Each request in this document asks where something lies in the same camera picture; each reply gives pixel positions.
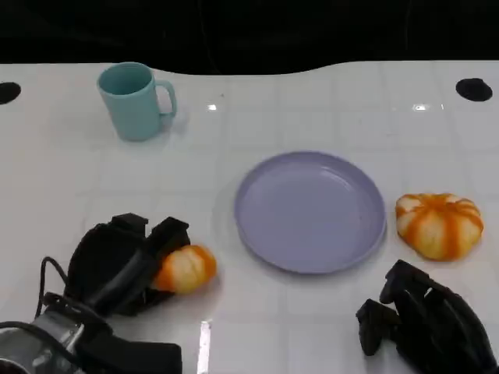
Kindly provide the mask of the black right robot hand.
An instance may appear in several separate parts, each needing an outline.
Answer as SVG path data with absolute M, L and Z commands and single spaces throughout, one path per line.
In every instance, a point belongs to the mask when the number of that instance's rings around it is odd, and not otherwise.
M 385 280 L 379 300 L 367 299 L 356 313 L 364 355 L 391 340 L 418 373 L 498 371 L 487 332 L 460 295 L 401 259 Z

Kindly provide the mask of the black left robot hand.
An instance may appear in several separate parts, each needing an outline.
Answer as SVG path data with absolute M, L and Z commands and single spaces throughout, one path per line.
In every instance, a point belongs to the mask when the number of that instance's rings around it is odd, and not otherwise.
M 164 259 L 190 243 L 189 225 L 167 217 L 146 233 L 148 219 L 114 216 L 91 228 L 69 262 L 64 295 L 99 316 L 135 316 L 168 299 L 172 291 L 153 287 Z

